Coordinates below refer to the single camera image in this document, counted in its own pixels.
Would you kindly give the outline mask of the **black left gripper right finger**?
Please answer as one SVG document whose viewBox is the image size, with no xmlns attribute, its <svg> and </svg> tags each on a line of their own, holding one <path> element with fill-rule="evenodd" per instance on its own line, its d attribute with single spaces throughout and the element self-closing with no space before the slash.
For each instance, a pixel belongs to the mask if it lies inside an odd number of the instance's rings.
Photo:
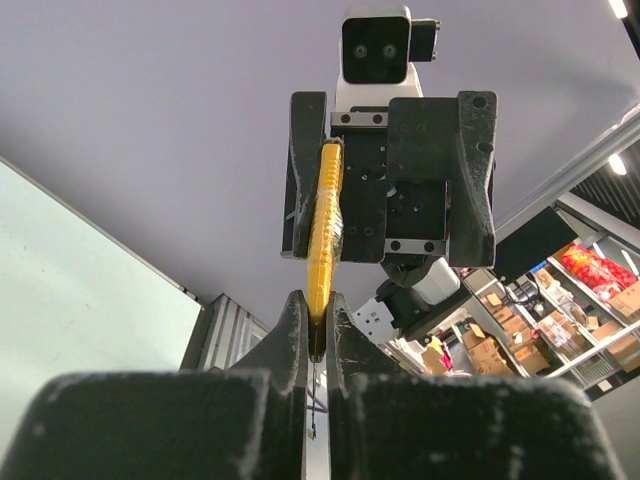
<svg viewBox="0 0 640 480">
<path fill-rule="evenodd" d="M 621 479 L 588 398 L 562 379 L 413 375 L 327 309 L 334 479 Z"/>
</svg>

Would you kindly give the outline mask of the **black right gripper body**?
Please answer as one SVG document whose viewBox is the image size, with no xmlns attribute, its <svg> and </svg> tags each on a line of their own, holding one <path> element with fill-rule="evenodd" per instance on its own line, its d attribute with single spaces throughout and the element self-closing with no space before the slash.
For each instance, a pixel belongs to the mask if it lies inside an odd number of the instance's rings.
<svg viewBox="0 0 640 480">
<path fill-rule="evenodd" d="M 341 259 L 422 265 L 452 260 L 452 107 L 365 107 L 331 116 L 344 145 Z"/>
</svg>

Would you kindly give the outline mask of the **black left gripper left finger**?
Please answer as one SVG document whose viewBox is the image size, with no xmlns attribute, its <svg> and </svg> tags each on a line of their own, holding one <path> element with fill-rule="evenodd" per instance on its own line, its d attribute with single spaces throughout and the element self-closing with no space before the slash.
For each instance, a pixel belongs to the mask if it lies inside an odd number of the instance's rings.
<svg viewBox="0 0 640 480">
<path fill-rule="evenodd" d="M 226 370 L 78 373 L 35 396 L 5 479 L 300 479 L 307 321 L 288 296 L 277 325 Z"/>
</svg>

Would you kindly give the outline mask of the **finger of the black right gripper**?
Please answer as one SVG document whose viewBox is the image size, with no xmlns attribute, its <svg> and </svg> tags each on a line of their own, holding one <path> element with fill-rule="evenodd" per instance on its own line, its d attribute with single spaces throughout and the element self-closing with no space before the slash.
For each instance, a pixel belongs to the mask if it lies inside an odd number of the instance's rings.
<svg viewBox="0 0 640 480">
<path fill-rule="evenodd" d="M 389 104 L 385 237 L 394 254 L 445 255 L 452 267 L 490 267 L 497 96 L 394 98 Z"/>
<path fill-rule="evenodd" d="M 291 95 L 281 256 L 306 259 L 318 186 L 320 156 L 326 139 L 327 94 Z"/>
</svg>

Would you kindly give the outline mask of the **yellow utility knife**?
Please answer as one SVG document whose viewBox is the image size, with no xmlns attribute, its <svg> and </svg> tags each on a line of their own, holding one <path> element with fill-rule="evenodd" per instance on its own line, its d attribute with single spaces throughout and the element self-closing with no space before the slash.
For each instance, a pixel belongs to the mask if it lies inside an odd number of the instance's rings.
<svg viewBox="0 0 640 480">
<path fill-rule="evenodd" d="M 343 144 L 329 139 L 321 150 L 320 171 L 308 249 L 306 301 L 309 313 L 310 360 L 319 363 L 326 351 L 326 315 L 335 266 L 342 249 Z"/>
</svg>

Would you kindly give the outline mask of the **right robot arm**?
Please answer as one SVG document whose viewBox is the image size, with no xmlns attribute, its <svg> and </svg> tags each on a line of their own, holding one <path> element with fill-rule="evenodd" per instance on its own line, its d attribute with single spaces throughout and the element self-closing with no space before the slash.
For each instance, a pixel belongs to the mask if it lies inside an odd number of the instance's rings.
<svg viewBox="0 0 640 480">
<path fill-rule="evenodd" d="M 343 147 L 341 258 L 377 264 L 375 297 L 409 336 L 461 298 L 458 271 L 490 267 L 497 97 L 395 98 L 386 106 L 329 112 L 323 92 L 296 92 L 281 253 L 307 255 L 321 149 Z"/>
</svg>

